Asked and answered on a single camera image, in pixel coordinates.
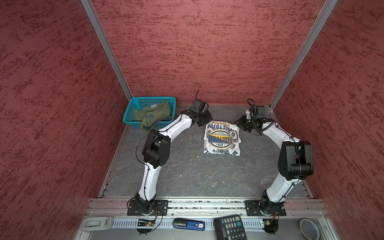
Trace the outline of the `white tank top navy trim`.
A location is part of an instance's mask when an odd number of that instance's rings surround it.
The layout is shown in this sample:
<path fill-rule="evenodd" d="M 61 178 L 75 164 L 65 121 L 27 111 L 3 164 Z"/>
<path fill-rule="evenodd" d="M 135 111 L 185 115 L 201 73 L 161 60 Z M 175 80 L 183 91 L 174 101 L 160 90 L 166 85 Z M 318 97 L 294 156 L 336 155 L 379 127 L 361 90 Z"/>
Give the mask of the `white tank top navy trim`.
<path fill-rule="evenodd" d="M 236 125 L 211 121 L 206 125 L 204 154 L 240 156 L 240 128 Z"/>

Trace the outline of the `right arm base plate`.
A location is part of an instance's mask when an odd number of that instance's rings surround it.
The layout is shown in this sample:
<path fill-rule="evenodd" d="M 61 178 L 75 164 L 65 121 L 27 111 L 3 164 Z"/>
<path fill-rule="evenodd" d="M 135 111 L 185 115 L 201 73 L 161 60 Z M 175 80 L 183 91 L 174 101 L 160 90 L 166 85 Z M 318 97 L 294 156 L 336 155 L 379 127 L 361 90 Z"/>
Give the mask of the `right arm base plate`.
<path fill-rule="evenodd" d="M 287 215 L 284 202 L 245 201 L 247 216 L 253 217 L 285 217 Z"/>

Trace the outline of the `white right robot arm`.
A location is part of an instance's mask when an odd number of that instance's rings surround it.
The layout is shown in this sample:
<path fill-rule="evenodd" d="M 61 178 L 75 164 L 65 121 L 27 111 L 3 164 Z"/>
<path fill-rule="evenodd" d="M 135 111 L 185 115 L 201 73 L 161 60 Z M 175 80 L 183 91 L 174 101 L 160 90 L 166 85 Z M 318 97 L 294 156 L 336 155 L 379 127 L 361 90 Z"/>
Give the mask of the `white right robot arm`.
<path fill-rule="evenodd" d="M 275 214 L 284 207 L 285 199 L 296 185 L 314 174 L 313 148 L 310 142 L 289 134 L 272 118 L 268 118 L 264 106 L 251 104 L 235 124 L 250 133 L 255 130 L 269 137 L 279 148 L 278 175 L 267 188 L 257 209 L 263 215 Z"/>

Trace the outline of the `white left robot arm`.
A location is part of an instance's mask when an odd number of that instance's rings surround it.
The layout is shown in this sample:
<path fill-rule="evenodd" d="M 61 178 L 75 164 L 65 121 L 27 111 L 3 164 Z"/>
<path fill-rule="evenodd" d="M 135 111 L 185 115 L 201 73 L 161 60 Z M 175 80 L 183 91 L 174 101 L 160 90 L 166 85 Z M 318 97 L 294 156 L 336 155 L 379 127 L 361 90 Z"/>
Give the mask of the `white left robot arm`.
<path fill-rule="evenodd" d="M 155 208 L 158 178 L 170 157 L 172 141 L 192 125 L 205 126 L 212 119 L 209 104 L 196 98 L 192 106 L 181 111 L 169 126 L 151 130 L 146 135 L 142 151 L 143 160 L 140 161 L 145 167 L 145 172 L 141 187 L 135 195 L 135 201 L 143 214 L 150 215 Z"/>

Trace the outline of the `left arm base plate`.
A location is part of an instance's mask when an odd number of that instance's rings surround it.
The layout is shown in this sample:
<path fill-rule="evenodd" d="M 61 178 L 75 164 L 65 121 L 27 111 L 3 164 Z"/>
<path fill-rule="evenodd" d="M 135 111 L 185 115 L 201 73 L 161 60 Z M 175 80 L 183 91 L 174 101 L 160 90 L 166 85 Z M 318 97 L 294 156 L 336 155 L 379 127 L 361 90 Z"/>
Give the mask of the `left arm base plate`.
<path fill-rule="evenodd" d="M 128 216 L 166 216 L 169 201 L 167 200 L 132 200 L 128 203 Z"/>

